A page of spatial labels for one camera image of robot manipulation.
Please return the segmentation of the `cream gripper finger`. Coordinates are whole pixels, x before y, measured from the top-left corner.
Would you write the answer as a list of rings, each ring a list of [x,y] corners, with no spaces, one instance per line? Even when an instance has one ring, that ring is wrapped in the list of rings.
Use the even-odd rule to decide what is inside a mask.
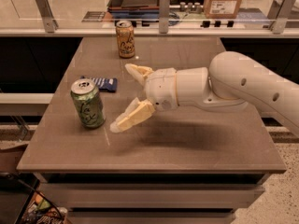
[[[154,112],[154,105],[148,99],[140,101],[135,98],[125,111],[110,124],[110,130],[113,133],[122,133],[149,119]]]
[[[127,72],[142,86],[146,84],[146,80],[153,73],[153,69],[148,66],[135,65],[127,63],[125,65]]]

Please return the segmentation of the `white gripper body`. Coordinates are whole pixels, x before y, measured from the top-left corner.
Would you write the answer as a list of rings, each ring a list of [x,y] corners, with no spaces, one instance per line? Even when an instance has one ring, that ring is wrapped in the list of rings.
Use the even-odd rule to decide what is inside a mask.
[[[177,102],[177,70],[174,68],[159,69],[148,76],[144,90],[147,99],[157,111],[176,109]]]

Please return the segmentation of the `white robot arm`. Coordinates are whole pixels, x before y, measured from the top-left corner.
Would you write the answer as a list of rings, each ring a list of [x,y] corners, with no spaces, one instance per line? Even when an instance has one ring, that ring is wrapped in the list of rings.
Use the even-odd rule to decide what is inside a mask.
[[[132,63],[127,72],[144,88],[110,125],[121,133],[149,119],[156,111],[195,106],[209,112],[235,112],[247,104],[299,136],[299,85],[234,51],[216,55],[208,67],[152,70]]]

